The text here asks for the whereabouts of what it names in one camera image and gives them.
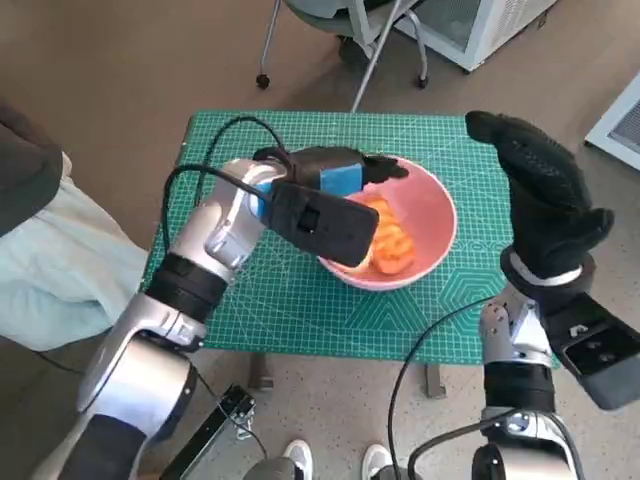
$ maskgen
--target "table leg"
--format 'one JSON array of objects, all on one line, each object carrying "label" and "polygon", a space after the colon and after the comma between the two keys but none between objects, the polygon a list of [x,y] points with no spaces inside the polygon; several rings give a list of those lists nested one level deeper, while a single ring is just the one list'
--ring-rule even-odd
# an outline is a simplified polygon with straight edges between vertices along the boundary
[{"label": "table leg", "polygon": [[273,384],[267,354],[252,353],[249,359],[249,388],[254,392],[270,392],[273,390]]},{"label": "table leg", "polygon": [[424,366],[425,393],[427,398],[440,400],[446,398],[447,389],[440,379],[440,365],[427,363]]}]

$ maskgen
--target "table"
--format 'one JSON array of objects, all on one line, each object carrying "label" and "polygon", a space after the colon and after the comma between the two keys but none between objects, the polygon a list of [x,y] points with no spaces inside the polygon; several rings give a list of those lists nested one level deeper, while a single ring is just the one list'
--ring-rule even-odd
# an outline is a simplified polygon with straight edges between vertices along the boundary
[{"label": "table", "polygon": [[[511,242],[509,199],[492,147],[470,140],[462,117],[319,112],[202,111],[190,120],[178,163],[200,163],[208,142],[225,121],[252,114],[271,124],[289,150],[342,145],[400,155],[433,172],[451,193],[458,235],[449,256],[413,285],[372,293],[345,285],[316,258],[265,232],[255,253],[209,321],[206,347],[372,359],[403,359],[425,327],[471,301],[501,290],[499,253]],[[227,132],[213,165],[251,158],[272,144],[252,124]],[[179,179],[170,202],[173,238],[191,210],[197,174]],[[215,180],[208,179],[206,191]],[[144,282],[163,252],[156,235]],[[479,308],[443,325],[416,360],[477,364]]]}]

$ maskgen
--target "white sneaker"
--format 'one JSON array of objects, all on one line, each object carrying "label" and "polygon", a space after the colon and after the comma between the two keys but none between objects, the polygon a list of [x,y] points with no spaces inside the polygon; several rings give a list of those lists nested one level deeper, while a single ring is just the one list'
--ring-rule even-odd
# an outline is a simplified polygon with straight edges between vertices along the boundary
[{"label": "white sneaker", "polygon": [[391,454],[382,445],[371,445],[362,459],[362,480],[371,480],[387,465],[391,465]]},{"label": "white sneaker", "polygon": [[311,447],[304,440],[294,440],[284,450],[284,457],[293,460],[293,463],[304,473],[304,480],[313,478],[313,458]]}]

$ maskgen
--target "light blue cloth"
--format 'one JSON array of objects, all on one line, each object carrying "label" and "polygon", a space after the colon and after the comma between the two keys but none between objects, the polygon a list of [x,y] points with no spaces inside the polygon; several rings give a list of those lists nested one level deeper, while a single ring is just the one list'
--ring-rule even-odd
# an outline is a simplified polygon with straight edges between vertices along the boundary
[{"label": "light blue cloth", "polygon": [[0,237],[0,335],[49,350],[111,327],[137,291],[147,253],[77,188],[60,189]]}]

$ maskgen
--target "white appliance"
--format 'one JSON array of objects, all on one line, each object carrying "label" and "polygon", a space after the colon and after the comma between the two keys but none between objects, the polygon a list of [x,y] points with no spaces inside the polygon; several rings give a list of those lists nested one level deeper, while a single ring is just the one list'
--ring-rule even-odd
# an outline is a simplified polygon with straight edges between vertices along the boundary
[{"label": "white appliance", "polygon": [[[425,45],[471,72],[557,0],[427,0],[415,9]],[[397,28],[415,38],[407,20]]]},{"label": "white appliance", "polygon": [[640,170],[640,73],[591,129],[586,141]]}]

